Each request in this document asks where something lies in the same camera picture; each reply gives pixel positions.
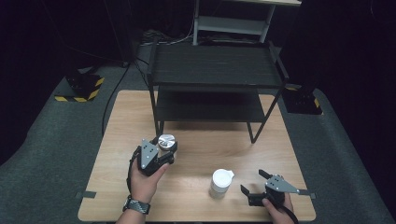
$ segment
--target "warning tape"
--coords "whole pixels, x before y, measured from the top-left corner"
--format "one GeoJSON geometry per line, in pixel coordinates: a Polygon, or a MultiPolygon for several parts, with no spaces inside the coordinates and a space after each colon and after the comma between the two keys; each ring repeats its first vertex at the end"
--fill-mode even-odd
{"type": "MultiPolygon", "coordinates": [[[[290,91],[297,91],[297,89],[295,89],[295,88],[293,88],[293,87],[287,87],[286,89],[288,89],[288,90],[290,90],[290,91]]],[[[317,97],[315,97],[314,104],[315,104],[315,106],[316,106],[317,108],[320,107],[320,104],[319,104],[319,101],[318,101],[318,98],[317,98],[317,97]]]]}
{"type": "Polygon", "coordinates": [[[78,102],[78,103],[85,103],[94,100],[94,98],[99,93],[99,89],[102,86],[103,81],[105,80],[104,77],[98,79],[95,83],[94,91],[87,97],[80,97],[80,96],[62,96],[62,95],[55,95],[55,100],[59,102],[78,102]]]}

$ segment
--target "white container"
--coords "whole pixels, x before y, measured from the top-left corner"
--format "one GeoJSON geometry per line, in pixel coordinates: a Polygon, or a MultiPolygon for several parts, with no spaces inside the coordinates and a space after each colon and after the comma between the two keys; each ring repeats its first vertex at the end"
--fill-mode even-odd
{"type": "Polygon", "coordinates": [[[218,169],[215,171],[215,173],[212,175],[212,181],[210,183],[210,196],[215,199],[223,198],[225,192],[227,192],[231,182],[233,181],[233,176],[233,171],[224,169],[218,169]]]}

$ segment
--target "watch strap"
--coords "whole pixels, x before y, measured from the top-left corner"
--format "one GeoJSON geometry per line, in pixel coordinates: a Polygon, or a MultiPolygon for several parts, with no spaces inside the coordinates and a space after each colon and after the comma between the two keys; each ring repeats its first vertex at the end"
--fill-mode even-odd
{"type": "Polygon", "coordinates": [[[150,204],[149,203],[141,203],[138,200],[134,200],[131,195],[128,196],[127,202],[123,207],[122,211],[125,211],[126,209],[132,209],[137,212],[143,213],[148,215],[149,214],[149,209],[150,209],[150,204]]]}

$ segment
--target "hand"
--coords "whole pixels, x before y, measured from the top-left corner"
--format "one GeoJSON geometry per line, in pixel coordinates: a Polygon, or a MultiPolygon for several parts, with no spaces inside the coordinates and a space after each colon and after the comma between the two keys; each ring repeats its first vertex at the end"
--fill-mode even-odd
{"type": "Polygon", "coordinates": [[[137,160],[132,164],[131,173],[131,196],[141,203],[150,203],[152,196],[157,190],[157,183],[165,173],[169,163],[164,164],[153,175],[143,175],[137,168],[137,160]]]}
{"type": "MultiPolygon", "coordinates": [[[[282,209],[277,210],[268,199],[263,199],[262,204],[264,204],[265,208],[268,210],[268,213],[271,215],[274,224],[294,224],[293,220],[291,220],[285,211],[282,209]]],[[[291,203],[289,193],[285,193],[285,202],[283,205],[293,212],[293,204],[291,203]]]]}

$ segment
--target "cylindrical object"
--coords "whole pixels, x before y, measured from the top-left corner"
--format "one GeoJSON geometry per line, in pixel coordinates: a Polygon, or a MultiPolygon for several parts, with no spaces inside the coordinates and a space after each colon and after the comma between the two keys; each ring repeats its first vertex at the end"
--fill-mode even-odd
{"type": "Polygon", "coordinates": [[[209,194],[215,199],[224,197],[225,192],[233,181],[233,171],[218,169],[212,175],[209,194]]]}
{"type": "Polygon", "coordinates": [[[160,156],[168,153],[170,150],[174,149],[176,139],[172,134],[162,134],[158,138],[158,147],[160,148],[160,156]]]}

